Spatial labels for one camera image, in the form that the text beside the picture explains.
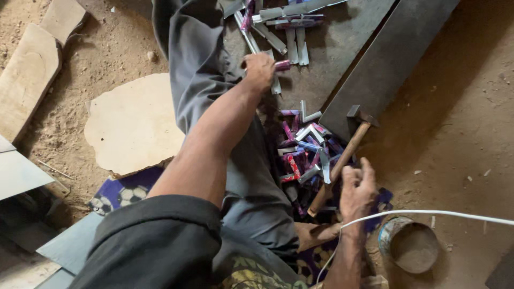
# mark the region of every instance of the soil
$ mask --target soil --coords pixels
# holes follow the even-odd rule
[[[64,47],[62,69],[26,134],[16,144],[21,153],[39,166],[37,160],[74,178],[52,173],[71,190],[64,203],[73,222],[90,212],[87,203],[109,176],[96,164],[95,152],[84,138],[85,103],[122,83],[168,71],[151,23],[131,10],[130,3],[80,0],[79,3],[90,16],[78,31],[80,35]],[[5,67],[9,61],[25,26],[30,22],[39,24],[49,4],[47,0],[0,2],[0,66]],[[150,51],[156,54],[156,62],[149,60]]]
[[[79,2],[91,16],[64,48],[53,89],[17,144],[34,163],[39,159],[74,178],[53,173],[71,188],[64,202],[74,221],[90,212],[87,202],[108,177],[84,139],[85,103],[121,83],[167,71],[149,0]],[[48,4],[0,1],[0,66]],[[379,118],[382,127],[366,136],[358,155],[370,159],[379,183],[394,193],[396,209],[514,219],[513,10],[510,0],[462,0]],[[148,60],[149,51],[157,62]],[[430,225],[430,216],[410,217]],[[417,276],[383,260],[377,233],[370,235],[366,246],[391,288],[485,288],[514,240],[514,228],[488,224],[484,230],[481,222],[449,216],[438,215],[434,231],[442,253],[433,270]]]

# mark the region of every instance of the wooden hammer handle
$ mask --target wooden hammer handle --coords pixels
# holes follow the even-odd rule
[[[336,165],[330,172],[330,184],[325,184],[321,187],[316,194],[312,204],[310,205],[307,213],[313,217],[315,217],[319,210],[325,205],[326,200],[332,197],[332,186],[337,182],[339,177],[341,176],[341,171],[343,170],[344,165],[348,163],[352,155],[355,153],[357,148],[359,147],[360,141],[370,128],[371,124],[369,122],[363,122],[359,125],[359,128],[353,135],[352,139],[344,149],[343,153],[337,160]]]

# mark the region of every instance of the person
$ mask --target person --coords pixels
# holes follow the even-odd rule
[[[274,61],[247,55],[246,76],[223,48],[216,0],[154,0],[167,52],[176,123],[186,139],[148,197],[99,225],[70,288],[307,288],[291,268],[299,239],[277,186],[255,110]],[[370,163],[343,169],[343,222],[375,197]],[[358,288],[362,222],[340,232],[325,288]]]

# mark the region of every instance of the pebble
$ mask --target pebble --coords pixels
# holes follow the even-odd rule
[[[155,52],[153,52],[153,51],[148,51],[146,53],[146,57],[148,57],[148,60],[150,60],[152,62],[157,62],[157,54],[155,54]]]

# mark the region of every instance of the black sleeve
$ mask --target black sleeve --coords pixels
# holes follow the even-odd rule
[[[120,208],[98,226],[69,288],[207,288],[221,246],[218,208],[184,195]]]

